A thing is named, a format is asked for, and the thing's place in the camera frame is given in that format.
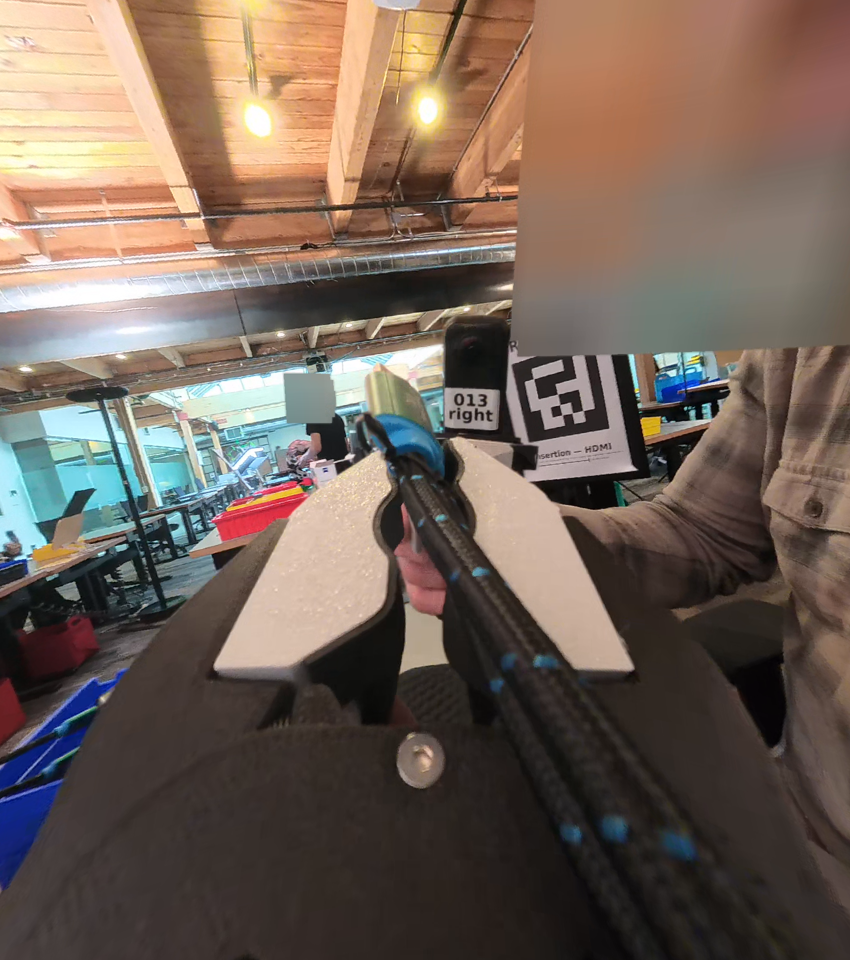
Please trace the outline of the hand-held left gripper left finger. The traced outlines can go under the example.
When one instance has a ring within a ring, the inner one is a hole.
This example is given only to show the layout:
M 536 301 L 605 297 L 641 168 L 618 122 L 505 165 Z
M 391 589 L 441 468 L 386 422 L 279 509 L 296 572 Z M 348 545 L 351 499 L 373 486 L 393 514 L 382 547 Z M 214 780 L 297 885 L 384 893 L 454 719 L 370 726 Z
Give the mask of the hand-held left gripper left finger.
M 381 523 L 396 487 L 375 452 L 308 497 L 288 519 L 216 655 L 215 674 L 299 682 L 383 626 L 403 655 L 405 603 Z

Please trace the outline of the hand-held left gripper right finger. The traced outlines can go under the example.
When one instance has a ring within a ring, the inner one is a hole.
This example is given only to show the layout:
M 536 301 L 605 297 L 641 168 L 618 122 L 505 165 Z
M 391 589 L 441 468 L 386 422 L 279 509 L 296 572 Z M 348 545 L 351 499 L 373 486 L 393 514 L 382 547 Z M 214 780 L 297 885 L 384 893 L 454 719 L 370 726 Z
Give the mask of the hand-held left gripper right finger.
M 469 439 L 453 438 L 451 449 L 477 545 L 569 665 L 589 678 L 632 674 L 558 505 Z

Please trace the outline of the person's right forearm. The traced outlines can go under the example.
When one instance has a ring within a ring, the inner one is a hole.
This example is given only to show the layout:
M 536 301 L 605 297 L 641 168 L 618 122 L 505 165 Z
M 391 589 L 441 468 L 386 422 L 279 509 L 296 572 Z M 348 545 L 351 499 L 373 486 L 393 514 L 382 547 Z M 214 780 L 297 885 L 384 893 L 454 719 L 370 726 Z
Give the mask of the person's right forearm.
M 755 462 L 703 442 L 657 498 L 560 510 L 634 575 L 652 604 L 685 609 L 772 577 L 777 561 L 761 478 Z

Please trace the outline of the person's right hand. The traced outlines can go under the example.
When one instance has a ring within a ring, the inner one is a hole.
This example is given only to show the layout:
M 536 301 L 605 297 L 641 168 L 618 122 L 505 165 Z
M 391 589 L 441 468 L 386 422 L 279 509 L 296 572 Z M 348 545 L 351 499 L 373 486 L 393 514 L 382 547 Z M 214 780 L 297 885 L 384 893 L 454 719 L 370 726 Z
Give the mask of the person's right hand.
M 446 582 L 428 552 L 416 539 L 417 529 L 405 505 L 402 505 L 401 517 L 403 537 L 394 548 L 394 555 L 404 581 L 407 600 L 420 614 L 442 618 L 447 596 Z

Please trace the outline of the red storage bins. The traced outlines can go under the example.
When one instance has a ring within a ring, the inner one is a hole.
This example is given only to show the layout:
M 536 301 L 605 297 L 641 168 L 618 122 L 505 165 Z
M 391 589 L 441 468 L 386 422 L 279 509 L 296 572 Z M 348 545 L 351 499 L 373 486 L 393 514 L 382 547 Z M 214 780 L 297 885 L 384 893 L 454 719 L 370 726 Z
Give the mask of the red storage bins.
M 287 519 L 308 499 L 311 486 L 285 482 L 234 500 L 212 522 L 223 542 L 257 534 L 271 523 Z

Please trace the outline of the thin ceiling pipe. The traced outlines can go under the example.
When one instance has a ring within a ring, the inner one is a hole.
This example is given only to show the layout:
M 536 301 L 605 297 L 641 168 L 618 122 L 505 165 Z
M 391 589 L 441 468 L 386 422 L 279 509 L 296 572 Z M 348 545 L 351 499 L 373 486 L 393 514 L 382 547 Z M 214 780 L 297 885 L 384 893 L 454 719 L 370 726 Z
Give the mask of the thin ceiling pipe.
M 198 221 L 202 224 L 217 223 L 236 219 L 258 219 L 291 215 L 331 215 L 332 213 L 355 212 L 396 212 L 406 210 L 445 210 L 457 207 L 498 206 L 516 203 L 518 193 L 486 194 L 464 198 L 413 198 L 407 200 L 377 199 L 360 200 L 352 203 L 285 203 L 270 204 L 259 208 L 208 209 L 204 212 L 141 213 L 134 215 L 106 215 L 101 217 L 52 218 L 28 221 L 0 221 L 0 230 L 13 234 L 35 233 L 42 231 L 65 231 L 96 229 L 108 226 L 138 226 L 149 224 L 181 223 Z

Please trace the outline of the person's plaid shirt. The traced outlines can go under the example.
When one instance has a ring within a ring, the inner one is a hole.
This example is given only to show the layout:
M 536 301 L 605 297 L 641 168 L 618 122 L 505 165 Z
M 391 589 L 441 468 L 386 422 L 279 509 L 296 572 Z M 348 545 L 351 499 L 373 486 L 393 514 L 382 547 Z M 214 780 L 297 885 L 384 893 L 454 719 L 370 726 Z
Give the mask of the person's plaid shirt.
M 850 345 L 745 351 L 691 454 L 702 443 L 762 471 L 776 569 L 790 591 L 782 760 L 826 875 L 850 906 Z

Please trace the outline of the blue plastic bin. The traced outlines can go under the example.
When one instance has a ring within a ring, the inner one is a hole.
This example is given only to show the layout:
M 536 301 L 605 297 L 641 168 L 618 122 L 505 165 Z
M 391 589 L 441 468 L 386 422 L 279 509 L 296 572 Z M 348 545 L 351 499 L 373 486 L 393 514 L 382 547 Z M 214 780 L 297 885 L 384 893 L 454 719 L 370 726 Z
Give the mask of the blue plastic bin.
M 0 759 L 0 889 L 23 863 L 47 819 L 88 726 L 124 675 L 91 678 L 37 731 Z

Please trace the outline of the silver ceiling duct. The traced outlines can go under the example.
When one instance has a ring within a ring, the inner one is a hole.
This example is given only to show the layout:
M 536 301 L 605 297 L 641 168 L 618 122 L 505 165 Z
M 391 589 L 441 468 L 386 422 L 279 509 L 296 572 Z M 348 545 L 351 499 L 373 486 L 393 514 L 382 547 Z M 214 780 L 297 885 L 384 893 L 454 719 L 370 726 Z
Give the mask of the silver ceiling duct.
M 273 255 L 228 256 L 221 266 L 184 267 L 115 278 L 71 279 L 57 275 L 36 283 L 0 278 L 0 313 L 125 304 L 154 298 L 232 292 L 298 283 L 337 282 L 427 270 L 505 265 L 515 260 L 514 241 L 466 245 L 388 244 L 344 249 L 297 249 Z

